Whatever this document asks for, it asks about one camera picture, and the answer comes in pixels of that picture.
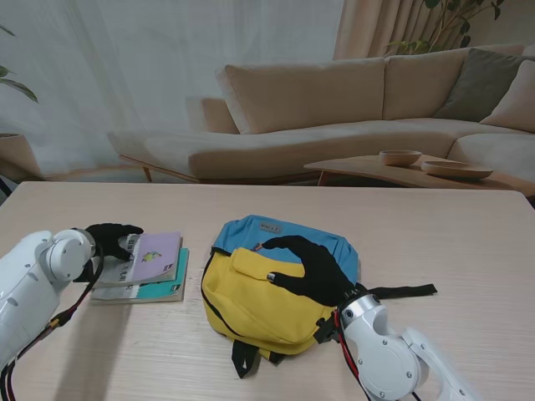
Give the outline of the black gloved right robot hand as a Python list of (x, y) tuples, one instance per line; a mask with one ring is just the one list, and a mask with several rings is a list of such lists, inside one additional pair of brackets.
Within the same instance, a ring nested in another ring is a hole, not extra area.
[(268, 273), (267, 279), (277, 287), (308, 297), (326, 307), (337, 307), (360, 292), (325, 246), (302, 236), (280, 236), (265, 241), (261, 248), (288, 249), (302, 262), (302, 277), (292, 277), (281, 272)]

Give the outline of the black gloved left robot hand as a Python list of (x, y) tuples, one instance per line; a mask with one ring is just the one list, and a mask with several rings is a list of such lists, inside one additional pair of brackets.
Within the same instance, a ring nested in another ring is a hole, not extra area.
[(88, 226), (85, 229), (102, 248), (104, 256), (112, 256), (121, 261), (128, 261), (130, 253), (122, 248), (119, 241), (129, 235), (141, 235), (144, 230), (138, 226), (118, 223), (102, 223)]

